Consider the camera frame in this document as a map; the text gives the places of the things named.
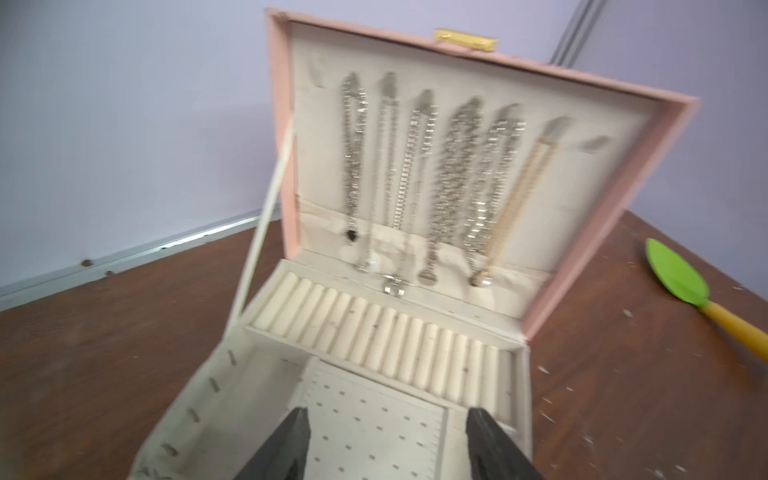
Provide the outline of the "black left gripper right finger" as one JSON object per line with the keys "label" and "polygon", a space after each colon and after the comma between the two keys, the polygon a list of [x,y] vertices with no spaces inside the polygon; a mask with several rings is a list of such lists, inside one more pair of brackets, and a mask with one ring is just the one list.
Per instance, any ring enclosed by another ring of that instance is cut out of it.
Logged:
{"label": "black left gripper right finger", "polygon": [[473,480],[543,480],[487,410],[468,410],[466,434]]}

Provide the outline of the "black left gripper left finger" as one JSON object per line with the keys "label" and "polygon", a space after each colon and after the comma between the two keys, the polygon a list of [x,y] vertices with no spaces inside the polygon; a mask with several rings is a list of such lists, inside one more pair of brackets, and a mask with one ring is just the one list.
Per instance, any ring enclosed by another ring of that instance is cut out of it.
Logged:
{"label": "black left gripper left finger", "polygon": [[307,407],[296,407],[253,454],[235,480],[300,480],[311,440]]}

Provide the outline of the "pink jewelry box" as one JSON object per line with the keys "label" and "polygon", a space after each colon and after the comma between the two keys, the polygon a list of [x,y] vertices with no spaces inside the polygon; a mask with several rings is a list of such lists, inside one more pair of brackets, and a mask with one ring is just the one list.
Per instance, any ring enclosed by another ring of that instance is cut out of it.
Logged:
{"label": "pink jewelry box", "polygon": [[472,479],[472,407],[531,461],[531,341],[695,99],[451,32],[266,20],[285,256],[252,292],[261,223],[131,477],[234,479],[296,407],[303,479]]}

